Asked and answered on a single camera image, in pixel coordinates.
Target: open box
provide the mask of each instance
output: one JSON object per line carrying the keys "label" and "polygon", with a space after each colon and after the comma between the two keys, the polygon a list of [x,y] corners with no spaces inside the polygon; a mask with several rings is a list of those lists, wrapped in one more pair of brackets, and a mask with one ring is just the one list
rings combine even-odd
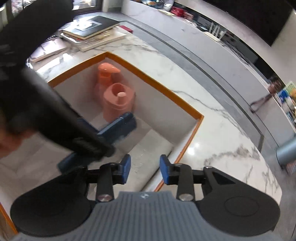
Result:
{"label": "open box", "polygon": [[[90,169],[108,162],[119,162],[125,154],[131,154],[132,167],[126,185],[115,185],[119,191],[158,191],[162,186],[159,168],[161,154],[168,155],[171,163],[178,163],[196,134],[203,116],[172,91],[147,76],[120,57],[105,52],[59,75],[49,85],[97,129],[107,122],[102,107],[94,97],[98,65],[108,62],[121,70],[116,81],[136,93],[133,114],[137,128],[127,138],[115,144],[112,157],[93,163]],[[90,188],[89,198],[94,198]]]}

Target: stack of books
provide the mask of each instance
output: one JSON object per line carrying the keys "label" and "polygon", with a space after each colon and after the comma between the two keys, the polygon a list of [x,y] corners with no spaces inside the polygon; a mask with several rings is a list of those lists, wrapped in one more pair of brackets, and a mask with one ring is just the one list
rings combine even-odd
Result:
{"label": "stack of books", "polygon": [[115,28],[119,22],[113,19],[97,16],[87,20],[78,19],[62,30],[61,36],[77,47],[80,51],[96,48],[124,38]]}

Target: dark floor border strip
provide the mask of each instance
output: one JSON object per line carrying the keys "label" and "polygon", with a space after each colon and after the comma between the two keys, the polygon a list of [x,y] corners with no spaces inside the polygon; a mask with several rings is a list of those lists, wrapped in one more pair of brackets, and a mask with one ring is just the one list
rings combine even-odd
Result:
{"label": "dark floor border strip", "polygon": [[161,41],[163,44],[167,45],[168,47],[170,47],[171,49],[173,49],[174,51],[176,51],[178,54],[180,54],[183,58],[185,58],[186,60],[188,60],[191,64],[193,64],[195,67],[197,67],[203,74],[205,74],[209,79],[211,79],[234,103],[235,105],[243,112],[243,114],[247,117],[247,119],[251,122],[251,124],[255,127],[255,129],[257,130],[257,132],[260,134],[260,140],[258,143],[258,150],[261,152],[262,150],[262,146],[263,146],[263,141],[264,141],[264,135],[261,132],[261,130],[258,128],[258,126],[256,125],[256,123],[250,118],[250,116],[247,114],[247,112],[239,105],[239,103],[212,77],[210,76],[203,68],[201,68],[199,65],[197,65],[194,61],[192,61],[190,58],[188,58],[185,54],[183,54],[181,51],[179,51],[178,49],[176,49],[175,47],[171,46],[170,44],[168,44],[166,41],[162,40],[161,38],[157,37],[156,35],[150,33],[149,31],[141,28],[140,26],[124,20],[121,22],[126,22],[129,23],[137,28],[139,28],[140,30],[146,32],[147,34],[151,35],[152,37],[156,38],[157,40]]}

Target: white wall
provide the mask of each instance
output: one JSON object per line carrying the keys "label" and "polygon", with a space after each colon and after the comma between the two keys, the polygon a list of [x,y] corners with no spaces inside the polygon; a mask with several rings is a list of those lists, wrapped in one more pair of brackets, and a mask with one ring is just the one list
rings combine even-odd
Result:
{"label": "white wall", "polygon": [[284,28],[272,46],[264,42],[243,23],[221,9],[203,0],[176,0],[197,12],[213,19],[238,36],[263,58],[284,83],[296,84],[296,14],[292,11]]}

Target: black circular disc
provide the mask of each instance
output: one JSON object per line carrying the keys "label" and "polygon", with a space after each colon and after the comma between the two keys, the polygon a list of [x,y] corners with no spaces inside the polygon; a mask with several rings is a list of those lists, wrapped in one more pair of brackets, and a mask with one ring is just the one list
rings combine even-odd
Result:
{"label": "black circular disc", "polygon": [[12,204],[10,215],[16,228],[35,237],[72,231],[90,215],[86,197],[66,184],[52,183],[25,193]]}
{"label": "black circular disc", "polygon": [[247,185],[214,188],[199,202],[199,211],[219,230],[245,237],[273,230],[280,215],[272,197]]}

